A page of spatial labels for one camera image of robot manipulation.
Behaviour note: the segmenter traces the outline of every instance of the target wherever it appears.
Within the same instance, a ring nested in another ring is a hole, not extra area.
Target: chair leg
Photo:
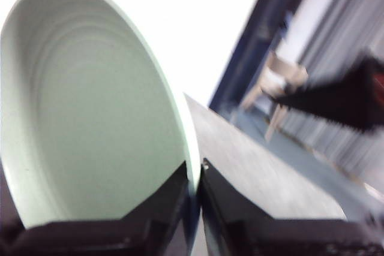
[[[251,91],[245,96],[244,100],[241,101],[240,107],[247,111],[254,103],[256,98],[262,93],[262,90],[259,85],[254,86]]]
[[[267,142],[271,141],[275,129],[279,126],[285,115],[287,114],[287,107],[278,105],[269,123],[269,127],[265,132],[264,138]]]

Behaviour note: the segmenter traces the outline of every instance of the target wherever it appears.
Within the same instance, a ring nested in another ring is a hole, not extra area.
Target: black object
[[[221,107],[239,104],[261,72],[262,61],[287,29],[287,17],[294,14],[301,0],[257,0],[257,4],[233,52],[224,76],[209,105],[220,113]]]
[[[201,177],[210,255],[384,255],[374,224],[277,220],[241,195],[207,160]]]
[[[188,255],[199,206],[185,162],[122,219],[53,222],[22,230],[3,255]]]
[[[384,125],[384,65],[372,56],[357,61],[341,80],[274,101],[361,131]]]

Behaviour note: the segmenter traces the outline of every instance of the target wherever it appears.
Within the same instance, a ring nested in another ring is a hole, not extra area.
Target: plate
[[[200,160],[183,94],[111,0],[18,0],[1,34],[2,163],[25,227],[120,218]]]

